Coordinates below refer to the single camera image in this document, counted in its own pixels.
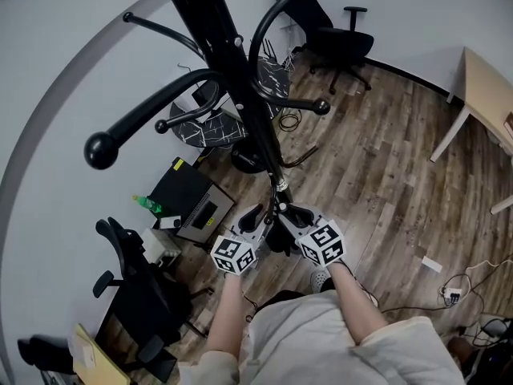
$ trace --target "black box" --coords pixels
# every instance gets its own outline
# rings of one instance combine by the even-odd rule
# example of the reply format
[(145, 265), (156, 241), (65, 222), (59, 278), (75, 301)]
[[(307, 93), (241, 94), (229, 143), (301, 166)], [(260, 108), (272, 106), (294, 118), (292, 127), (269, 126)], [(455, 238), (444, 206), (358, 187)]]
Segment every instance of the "black box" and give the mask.
[(172, 230), (177, 237), (200, 243), (210, 238), (234, 204), (210, 178), (179, 157), (148, 197), (162, 205), (157, 218), (181, 217), (181, 227)]

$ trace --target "power strip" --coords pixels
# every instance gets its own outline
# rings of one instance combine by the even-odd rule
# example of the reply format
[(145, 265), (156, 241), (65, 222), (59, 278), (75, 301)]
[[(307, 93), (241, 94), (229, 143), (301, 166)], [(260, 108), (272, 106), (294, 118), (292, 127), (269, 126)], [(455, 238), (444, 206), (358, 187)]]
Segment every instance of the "power strip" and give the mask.
[(440, 295), (455, 304), (461, 298), (462, 290), (460, 288), (441, 288)]

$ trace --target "white wall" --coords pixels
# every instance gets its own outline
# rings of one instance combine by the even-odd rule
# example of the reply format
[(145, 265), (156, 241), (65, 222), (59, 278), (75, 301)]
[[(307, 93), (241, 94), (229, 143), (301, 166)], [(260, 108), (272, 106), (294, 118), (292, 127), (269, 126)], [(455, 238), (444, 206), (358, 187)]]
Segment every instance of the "white wall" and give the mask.
[[(19, 338), (63, 338), (77, 322), (94, 332), (101, 321), (110, 298), (91, 289), (119, 265), (95, 222), (113, 216), (142, 231), (151, 215), (131, 195), (149, 193), (175, 156), (193, 162), (199, 153), (149, 123), (112, 168), (83, 159), (86, 138), (181, 75), (178, 62), (200, 67), (172, 40), (121, 22), (137, 1), (0, 1), (0, 356), (16, 383), (40, 382), (18, 355)], [(167, 1), (141, 0), (133, 11), (186, 32)], [(227, 0), (246, 48), (273, 1)], [(283, 58), (280, 25), (268, 37)]]
[(369, 57), (446, 90), (463, 46), (513, 82), (513, 0), (319, 0), (335, 27), (345, 6), (364, 6), (357, 30), (375, 37)]

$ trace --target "white shirt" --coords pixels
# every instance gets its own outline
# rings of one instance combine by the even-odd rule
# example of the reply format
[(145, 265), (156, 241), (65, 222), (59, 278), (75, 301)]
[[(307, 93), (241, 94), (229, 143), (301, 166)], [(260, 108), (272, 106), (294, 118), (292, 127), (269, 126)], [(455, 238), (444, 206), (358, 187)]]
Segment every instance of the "white shirt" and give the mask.
[(179, 365), (181, 385), (464, 384), (428, 318), (386, 326), (355, 346), (335, 290), (267, 306), (249, 337), (246, 367), (206, 352), (194, 367)]

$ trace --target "green bottle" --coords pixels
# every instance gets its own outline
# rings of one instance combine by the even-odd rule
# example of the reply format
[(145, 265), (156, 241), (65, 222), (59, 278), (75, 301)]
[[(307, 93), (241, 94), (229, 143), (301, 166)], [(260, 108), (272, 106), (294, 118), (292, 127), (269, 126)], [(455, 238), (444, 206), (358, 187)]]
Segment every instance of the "green bottle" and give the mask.
[(137, 201), (137, 203), (141, 207), (149, 209), (152, 213), (155, 213), (155, 214), (162, 213), (162, 205), (154, 202), (153, 200), (150, 200), (149, 198), (132, 196), (132, 199), (134, 201)]

